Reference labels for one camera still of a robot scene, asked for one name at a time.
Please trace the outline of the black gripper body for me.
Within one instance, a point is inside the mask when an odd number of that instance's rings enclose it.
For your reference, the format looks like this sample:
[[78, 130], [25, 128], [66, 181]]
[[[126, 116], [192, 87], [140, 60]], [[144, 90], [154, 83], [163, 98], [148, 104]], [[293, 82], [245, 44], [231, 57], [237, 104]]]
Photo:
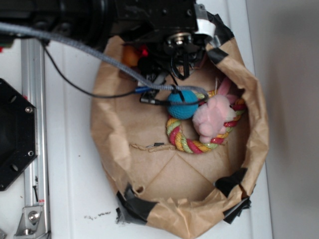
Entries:
[[147, 56], [138, 60], [143, 76], [167, 72], [180, 80], [190, 76], [190, 70], [201, 62], [205, 52], [204, 34], [177, 33], [162, 43], [147, 43]]

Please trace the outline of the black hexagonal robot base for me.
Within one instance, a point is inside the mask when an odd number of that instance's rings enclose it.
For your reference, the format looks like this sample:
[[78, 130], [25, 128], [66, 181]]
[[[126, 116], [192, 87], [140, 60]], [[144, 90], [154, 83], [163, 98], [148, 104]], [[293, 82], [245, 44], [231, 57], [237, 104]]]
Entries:
[[37, 156], [36, 108], [0, 80], [0, 190], [7, 190]]

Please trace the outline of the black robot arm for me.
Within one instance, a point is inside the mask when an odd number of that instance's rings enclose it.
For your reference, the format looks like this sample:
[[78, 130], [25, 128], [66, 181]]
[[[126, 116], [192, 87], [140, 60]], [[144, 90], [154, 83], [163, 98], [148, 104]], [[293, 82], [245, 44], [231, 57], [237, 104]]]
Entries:
[[193, 0], [3, 0], [0, 20], [80, 41], [99, 51], [120, 37], [122, 62], [142, 75], [181, 80], [204, 56], [202, 8]]

